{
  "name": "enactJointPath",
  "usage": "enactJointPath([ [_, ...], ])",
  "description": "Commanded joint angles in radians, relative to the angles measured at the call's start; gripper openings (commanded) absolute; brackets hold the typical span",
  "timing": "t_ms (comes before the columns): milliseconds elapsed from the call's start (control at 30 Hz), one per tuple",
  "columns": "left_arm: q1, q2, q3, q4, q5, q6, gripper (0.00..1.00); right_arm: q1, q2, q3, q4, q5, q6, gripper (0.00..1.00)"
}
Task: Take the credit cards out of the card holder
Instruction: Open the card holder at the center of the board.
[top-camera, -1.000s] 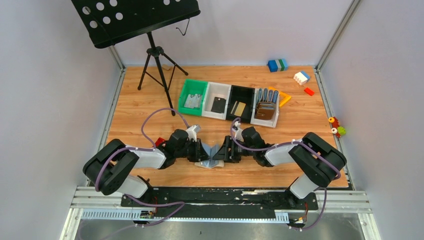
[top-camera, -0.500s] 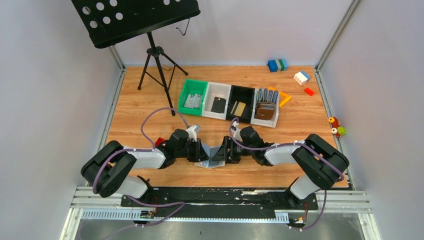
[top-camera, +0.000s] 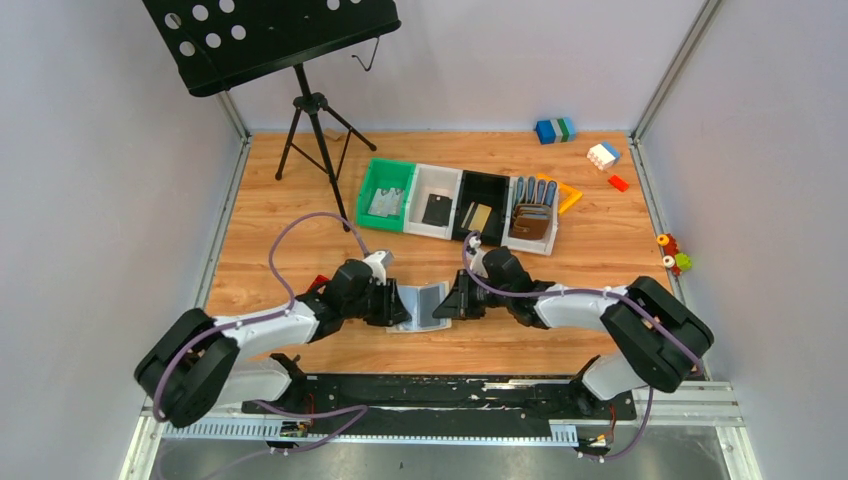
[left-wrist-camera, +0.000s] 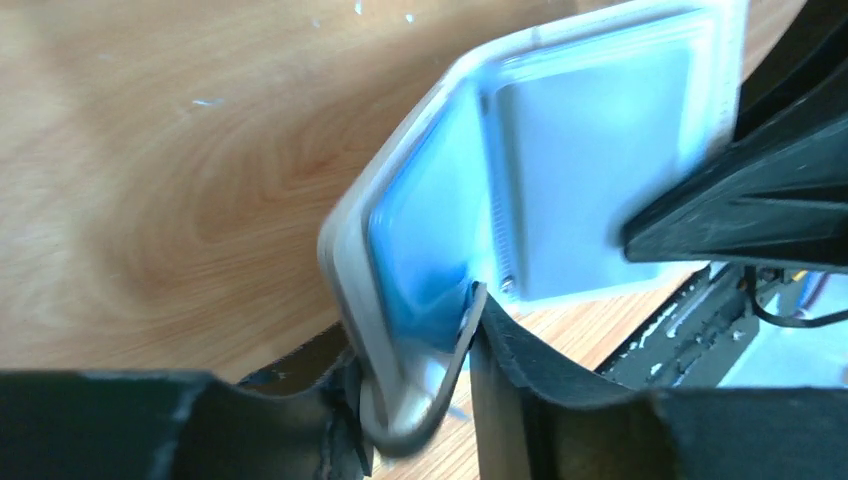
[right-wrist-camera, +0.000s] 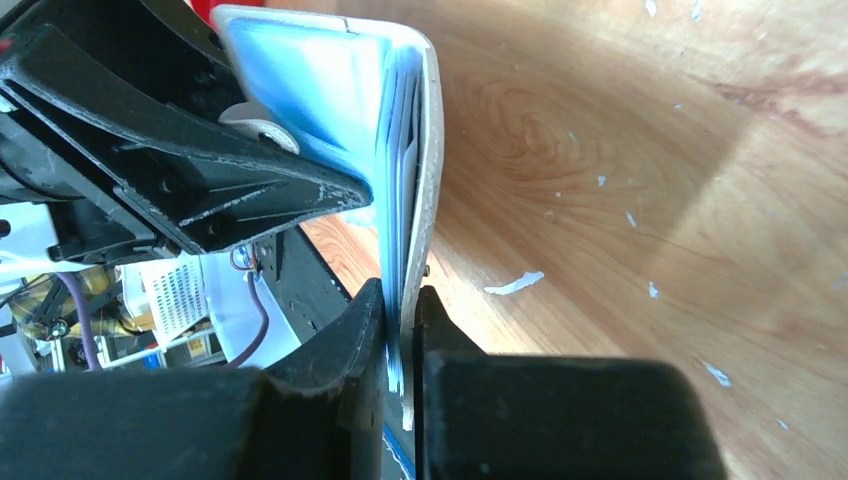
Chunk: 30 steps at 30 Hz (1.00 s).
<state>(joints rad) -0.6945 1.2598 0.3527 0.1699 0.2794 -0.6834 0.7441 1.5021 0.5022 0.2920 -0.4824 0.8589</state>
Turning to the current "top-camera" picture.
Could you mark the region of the beige card holder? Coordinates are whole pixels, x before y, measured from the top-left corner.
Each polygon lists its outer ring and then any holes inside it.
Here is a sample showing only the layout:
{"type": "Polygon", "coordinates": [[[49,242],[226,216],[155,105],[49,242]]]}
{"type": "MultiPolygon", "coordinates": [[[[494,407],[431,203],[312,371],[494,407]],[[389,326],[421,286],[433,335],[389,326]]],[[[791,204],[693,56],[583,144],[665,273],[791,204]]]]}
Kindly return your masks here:
{"type": "MultiPolygon", "coordinates": [[[[445,297],[449,292],[449,283],[448,282],[439,282],[434,284],[443,283],[445,286],[445,297]]],[[[420,317],[420,307],[419,307],[419,291],[422,287],[427,286],[407,286],[407,285],[399,285],[398,290],[399,294],[402,298],[402,301],[410,314],[410,320],[407,322],[400,323],[398,325],[387,327],[386,331],[388,333],[425,333],[432,332],[438,330],[449,329],[452,326],[452,320],[448,319],[448,324],[443,328],[434,329],[434,330],[422,330],[419,326],[419,317],[420,317]]]]}

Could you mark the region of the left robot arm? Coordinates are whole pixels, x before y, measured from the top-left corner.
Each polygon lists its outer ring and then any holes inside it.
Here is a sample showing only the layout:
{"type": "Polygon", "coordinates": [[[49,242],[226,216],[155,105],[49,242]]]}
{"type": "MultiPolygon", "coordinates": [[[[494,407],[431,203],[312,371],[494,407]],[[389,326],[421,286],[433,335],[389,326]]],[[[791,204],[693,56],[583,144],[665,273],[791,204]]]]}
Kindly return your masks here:
{"type": "Polygon", "coordinates": [[[395,279],[373,254],[346,261],[290,306],[254,316],[184,312],[142,358],[134,378],[153,400],[157,418],[182,428],[219,405],[279,400],[299,382],[302,373],[292,360],[256,362],[257,355],[316,342],[350,319],[390,327],[409,318],[395,279]]]}

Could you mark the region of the red object under arm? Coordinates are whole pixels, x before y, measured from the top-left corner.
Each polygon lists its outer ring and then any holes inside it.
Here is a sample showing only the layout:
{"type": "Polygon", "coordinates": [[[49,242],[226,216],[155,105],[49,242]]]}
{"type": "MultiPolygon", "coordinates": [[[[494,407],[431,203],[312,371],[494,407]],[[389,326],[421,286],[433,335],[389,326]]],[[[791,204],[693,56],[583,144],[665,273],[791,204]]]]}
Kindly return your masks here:
{"type": "Polygon", "coordinates": [[[322,288],[324,288],[327,285],[327,283],[329,281],[330,281],[330,279],[328,277],[326,277],[324,275],[317,275],[315,277],[315,279],[313,280],[313,282],[310,284],[308,291],[309,292],[320,291],[322,288]]]}

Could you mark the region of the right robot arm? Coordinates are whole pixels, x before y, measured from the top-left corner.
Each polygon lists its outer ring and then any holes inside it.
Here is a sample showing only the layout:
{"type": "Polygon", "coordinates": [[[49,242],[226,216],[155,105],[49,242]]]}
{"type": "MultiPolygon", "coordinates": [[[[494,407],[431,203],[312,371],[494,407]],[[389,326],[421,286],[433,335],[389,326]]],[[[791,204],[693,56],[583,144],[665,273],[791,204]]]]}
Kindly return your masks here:
{"type": "Polygon", "coordinates": [[[652,277],[605,289],[567,287],[532,279],[506,247],[468,251],[434,316],[480,319],[504,308],[526,327],[607,333],[616,352],[590,360],[569,383],[571,400],[587,409],[642,387],[675,392],[714,343],[710,328],[652,277]]]}

